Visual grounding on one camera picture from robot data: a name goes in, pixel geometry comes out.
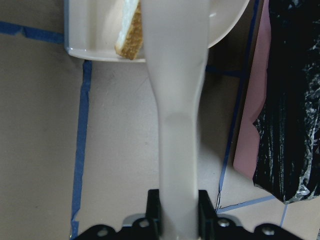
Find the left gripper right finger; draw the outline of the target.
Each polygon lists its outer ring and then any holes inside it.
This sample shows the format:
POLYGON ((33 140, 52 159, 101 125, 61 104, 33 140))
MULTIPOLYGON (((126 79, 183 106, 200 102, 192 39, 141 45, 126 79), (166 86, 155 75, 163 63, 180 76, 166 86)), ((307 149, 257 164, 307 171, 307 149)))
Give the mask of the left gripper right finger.
POLYGON ((217 214, 206 190, 198 191, 198 233, 201 238, 215 238, 217 214))

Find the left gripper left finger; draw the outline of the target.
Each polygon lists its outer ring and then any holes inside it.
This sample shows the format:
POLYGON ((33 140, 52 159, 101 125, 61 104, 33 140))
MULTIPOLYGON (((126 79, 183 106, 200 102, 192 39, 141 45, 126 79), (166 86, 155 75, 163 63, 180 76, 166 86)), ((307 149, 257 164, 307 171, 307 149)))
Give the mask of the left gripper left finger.
POLYGON ((147 236, 151 238, 163 238, 163 216, 160 202, 159 189, 150 189, 147 194, 146 203, 146 227, 147 236))

